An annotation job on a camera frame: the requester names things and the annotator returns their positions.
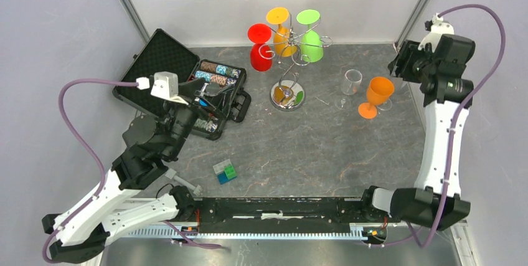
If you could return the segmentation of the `orange wine glass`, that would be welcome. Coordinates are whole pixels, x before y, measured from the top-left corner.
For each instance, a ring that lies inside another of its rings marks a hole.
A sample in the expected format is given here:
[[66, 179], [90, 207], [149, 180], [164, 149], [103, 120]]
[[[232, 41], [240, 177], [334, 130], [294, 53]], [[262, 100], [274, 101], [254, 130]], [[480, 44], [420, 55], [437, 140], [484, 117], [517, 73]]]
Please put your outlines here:
[[386, 77], [374, 77], [366, 90], [366, 102], [358, 106], [362, 118], [373, 119], [377, 116], [377, 107], [385, 103], [394, 93], [393, 83]]

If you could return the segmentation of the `clear wine glass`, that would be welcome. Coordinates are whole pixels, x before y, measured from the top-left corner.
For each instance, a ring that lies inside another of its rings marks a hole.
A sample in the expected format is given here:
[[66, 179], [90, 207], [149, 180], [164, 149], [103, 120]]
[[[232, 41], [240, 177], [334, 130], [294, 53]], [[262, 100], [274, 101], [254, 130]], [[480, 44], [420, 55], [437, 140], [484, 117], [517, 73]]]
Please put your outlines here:
[[393, 97], [403, 94], [403, 88], [405, 86], [405, 82], [400, 77], [389, 77], [389, 80], [393, 83], [395, 90], [394, 93], [389, 97], [389, 99], [387, 99], [384, 103], [377, 107], [378, 110], [383, 112], [388, 111], [392, 108]]
[[343, 110], [350, 105], [350, 96], [358, 92], [362, 78], [362, 73], [356, 69], [349, 69], [344, 73], [339, 86], [338, 97], [334, 101], [336, 108]]

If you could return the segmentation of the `red wine glass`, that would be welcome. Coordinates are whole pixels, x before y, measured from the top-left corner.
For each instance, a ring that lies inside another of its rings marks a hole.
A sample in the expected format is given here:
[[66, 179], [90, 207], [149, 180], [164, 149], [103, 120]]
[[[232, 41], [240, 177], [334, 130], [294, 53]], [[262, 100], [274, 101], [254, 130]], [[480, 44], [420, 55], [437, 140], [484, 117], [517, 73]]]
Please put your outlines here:
[[247, 36], [253, 42], [250, 51], [250, 64], [256, 71], [266, 72], [272, 66], [273, 54], [267, 45], [271, 39], [271, 29], [262, 23], [257, 23], [249, 27]]

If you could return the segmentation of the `yellow wine glass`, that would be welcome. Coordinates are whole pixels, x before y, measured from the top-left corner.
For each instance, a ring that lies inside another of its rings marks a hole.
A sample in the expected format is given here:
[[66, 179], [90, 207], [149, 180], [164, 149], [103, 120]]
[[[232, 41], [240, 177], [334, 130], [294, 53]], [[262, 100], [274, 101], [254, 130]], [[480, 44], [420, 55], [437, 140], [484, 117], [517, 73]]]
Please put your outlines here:
[[266, 14], [267, 23], [277, 26], [273, 34], [273, 47], [275, 54], [280, 57], [291, 57], [296, 52], [296, 47], [288, 44], [290, 29], [285, 27], [285, 22], [290, 18], [290, 13], [285, 7], [274, 7]]

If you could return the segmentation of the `green wine glass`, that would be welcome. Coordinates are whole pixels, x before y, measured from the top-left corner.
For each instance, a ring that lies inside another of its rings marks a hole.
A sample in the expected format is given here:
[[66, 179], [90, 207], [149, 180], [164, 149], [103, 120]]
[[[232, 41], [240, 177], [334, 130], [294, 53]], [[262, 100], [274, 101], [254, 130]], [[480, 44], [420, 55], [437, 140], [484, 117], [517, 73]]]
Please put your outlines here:
[[321, 60], [324, 55], [320, 35], [314, 30], [314, 27], [318, 25], [319, 19], [320, 13], [315, 9], [305, 9], [296, 16], [299, 24], [308, 27], [308, 30], [301, 36], [299, 46], [302, 60], [309, 64]]

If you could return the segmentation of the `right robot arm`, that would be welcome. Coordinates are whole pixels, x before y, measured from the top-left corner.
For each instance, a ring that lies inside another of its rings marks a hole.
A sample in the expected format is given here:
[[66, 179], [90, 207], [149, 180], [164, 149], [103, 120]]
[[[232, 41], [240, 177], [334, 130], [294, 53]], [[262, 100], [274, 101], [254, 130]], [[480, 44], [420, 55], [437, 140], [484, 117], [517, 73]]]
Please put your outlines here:
[[461, 199], [458, 166], [461, 134], [472, 105], [474, 84], [462, 78], [475, 51], [473, 40], [443, 34], [437, 42], [406, 40], [387, 68], [394, 77], [417, 83], [424, 96], [426, 136], [418, 178], [412, 188], [366, 189], [359, 211], [367, 221], [381, 216], [445, 230], [469, 215]]

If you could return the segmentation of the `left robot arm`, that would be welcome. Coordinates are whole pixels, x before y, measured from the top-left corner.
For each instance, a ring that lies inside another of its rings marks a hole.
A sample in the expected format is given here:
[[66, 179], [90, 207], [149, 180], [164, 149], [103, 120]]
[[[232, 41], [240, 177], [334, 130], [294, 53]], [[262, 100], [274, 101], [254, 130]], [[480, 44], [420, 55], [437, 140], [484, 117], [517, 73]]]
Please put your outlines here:
[[43, 217], [48, 237], [42, 258], [47, 263], [86, 262], [135, 229], [173, 219], [188, 221], [196, 212], [195, 201], [183, 186], [142, 206], [122, 212], [115, 208], [167, 173], [167, 164], [177, 160], [197, 119], [217, 113], [211, 100], [229, 92], [230, 86], [219, 87], [202, 78], [181, 83], [176, 75], [164, 72], [137, 78], [128, 86], [148, 90], [167, 102], [169, 110], [162, 121], [147, 118], [128, 128], [123, 135], [126, 149], [110, 169], [95, 159], [98, 184], [69, 210]]

